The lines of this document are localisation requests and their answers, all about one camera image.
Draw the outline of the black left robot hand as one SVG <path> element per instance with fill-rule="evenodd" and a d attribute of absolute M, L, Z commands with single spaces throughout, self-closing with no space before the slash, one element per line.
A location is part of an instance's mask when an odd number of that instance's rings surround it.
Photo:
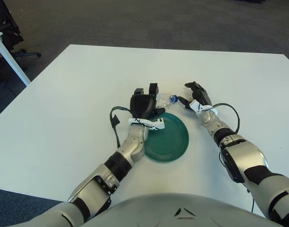
<path fill-rule="evenodd" d="M 157 83 L 151 83 L 149 94 L 144 93 L 143 88 L 136 88 L 130 99 L 130 110 L 140 119 L 152 119 L 165 113 L 164 107 L 157 106 L 159 89 Z"/>

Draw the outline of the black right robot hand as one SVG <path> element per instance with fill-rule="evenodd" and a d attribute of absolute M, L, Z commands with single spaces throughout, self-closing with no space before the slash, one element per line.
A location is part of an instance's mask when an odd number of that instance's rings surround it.
<path fill-rule="evenodd" d="M 199 85 L 198 83 L 189 82 L 185 84 L 185 87 L 190 88 L 192 90 L 192 98 L 199 102 L 201 105 L 212 105 L 212 102 L 206 92 L 206 90 Z M 188 101 L 187 99 L 178 96 L 178 100 L 185 106 L 186 109 L 192 110 L 190 107 L 191 101 Z"/>

